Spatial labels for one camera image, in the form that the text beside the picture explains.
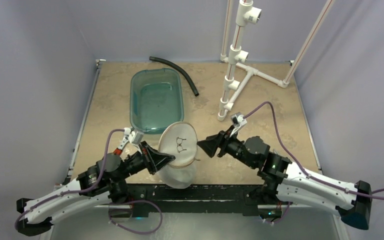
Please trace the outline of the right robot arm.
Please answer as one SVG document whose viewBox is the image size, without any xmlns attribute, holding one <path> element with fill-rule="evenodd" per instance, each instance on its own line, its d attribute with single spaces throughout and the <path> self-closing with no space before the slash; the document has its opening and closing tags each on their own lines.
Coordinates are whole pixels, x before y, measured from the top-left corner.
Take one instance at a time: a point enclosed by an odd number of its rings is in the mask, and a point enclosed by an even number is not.
<svg viewBox="0 0 384 240">
<path fill-rule="evenodd" d="M 272 152 L 259 136 L 241 141 L 236 135 L 220 131 L 197 145 L 211 158 L 228 154 L 256 170 L 264 183 L 260 189 L 248 193 L 253 199 L 268 204 L 288 202 L 311 206 L 340 217 L 355 229 L 369 229 L 372 200 L 365 195 L 371 193 L 371 186 L 365 181 L 344 182 L 301 170 L 296 162 Z"/>
</svg>

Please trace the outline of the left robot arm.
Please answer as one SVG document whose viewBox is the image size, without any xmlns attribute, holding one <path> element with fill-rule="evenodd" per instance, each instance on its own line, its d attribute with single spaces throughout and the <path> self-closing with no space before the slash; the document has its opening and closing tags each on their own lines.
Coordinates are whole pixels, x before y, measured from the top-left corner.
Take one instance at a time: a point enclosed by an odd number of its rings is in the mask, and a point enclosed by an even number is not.
<svg viewBox="0 0 384 240">
<path fill-rule="evenodd" d="M 51 229 L 63 218 L 101 204 L 126 203 L 130 197 L 126 179 L 148 170 L 152 175 L 175 160 L 175 156 L 159 152 L 145 141 L 138 151 L 121 157 L 116 149 L 61 188 L 37 199 L 20 198 L 16 202 L 20 216 L 14 228 L 28 236 L 37 236 Z"/>
</svg>

